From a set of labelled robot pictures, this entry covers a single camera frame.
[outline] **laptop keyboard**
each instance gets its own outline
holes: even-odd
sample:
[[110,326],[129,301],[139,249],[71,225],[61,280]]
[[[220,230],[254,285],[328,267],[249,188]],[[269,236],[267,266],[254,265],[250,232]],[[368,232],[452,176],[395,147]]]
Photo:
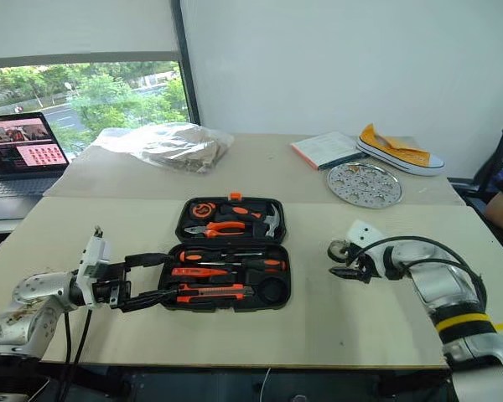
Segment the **laptop keyboard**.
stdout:
[[28,178],[0,182],[0,198],[43,194],[57,178]]

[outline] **book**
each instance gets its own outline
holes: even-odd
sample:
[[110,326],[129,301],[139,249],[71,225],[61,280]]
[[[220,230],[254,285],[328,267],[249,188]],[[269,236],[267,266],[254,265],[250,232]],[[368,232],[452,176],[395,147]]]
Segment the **book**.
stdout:
[[365,157],[355,147],[355,140],[337,131],[293,142],[291,148],[313,169],[324,170]]

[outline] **desk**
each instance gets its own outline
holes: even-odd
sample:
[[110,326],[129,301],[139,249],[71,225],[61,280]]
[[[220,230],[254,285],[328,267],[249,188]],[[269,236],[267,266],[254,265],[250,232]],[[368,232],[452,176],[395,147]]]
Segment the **desk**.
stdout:
[[[0,248],[0,311],[18,281],[34,272],[74,270],[94,224],[111,241],[111,260],[169,250],[184,201],[44,198]],[[488,313],[503,322],[503,249],[476,213],[460,206],[396,205],[385,211],[348,204],[284,204],[293,294],[277,311],[171,312],[161,306],[123,314],[95,311],[86,363],[310,368],[443,368],[441,343],[410,281],[343,281],[328,272],[332,239],[354,219],[389,235],[424,235],[459,252],[481,272]],[[151,290],[160,268],[132,271],[132,291]],[[73,346],[86,310],[71,314]],[[47,361],[63,361],[59,324]]]
[[[228,153],[206,175],[169,171],[127,154],[92,146],[71,163],[45,195],[188,199],[237,191],[244,196],[276,198],[282,203],[343,204],[329,190],[326,172],[313,170],[289,146],[307,137],[237,134]],[[365,161],[397,176],[403,191],[401,204],[464,205],[444,175],[414,176],[374,158]]]

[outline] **transparent plastic bag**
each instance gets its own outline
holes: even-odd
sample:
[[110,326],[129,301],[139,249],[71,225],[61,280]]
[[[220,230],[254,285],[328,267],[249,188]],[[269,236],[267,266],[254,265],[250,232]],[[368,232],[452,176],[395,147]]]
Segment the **transparent plastic bag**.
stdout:
[[234,141],[232,135],[192,123],[143,126],[124,135],[105,132],[93,142],[155,166],[194,173],[211,171]]

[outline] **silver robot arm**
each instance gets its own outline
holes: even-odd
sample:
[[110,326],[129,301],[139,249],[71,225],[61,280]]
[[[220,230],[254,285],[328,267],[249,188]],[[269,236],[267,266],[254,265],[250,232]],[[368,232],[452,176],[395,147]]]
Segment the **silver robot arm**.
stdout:
[[165,254],[129,255],[109,264],[110,245],[97,226],[72,272],[30,276],[13,290],[13,299],[0,314],[0,401],[34,399],[48,383],[37,363],[52,340],[61,314],[80,306],[102,304],[130,312],[159,304],[176,291],[149,291],[130,297],[127,273],[134,266],[160,265]]
[[352,260],[350,255],[385,239],[371,225],[355,221],[347,239],[330,246],[329,256],[342,264],[330,271],[367,283],[373,276],[390,280],[410,276],[443,342],[459,400],[503,400],[503,336],[485,314],[485,292],[472,287],[466,271],[455,266],[461,265],[460,261],[444,248],[427,242],[386,241]]

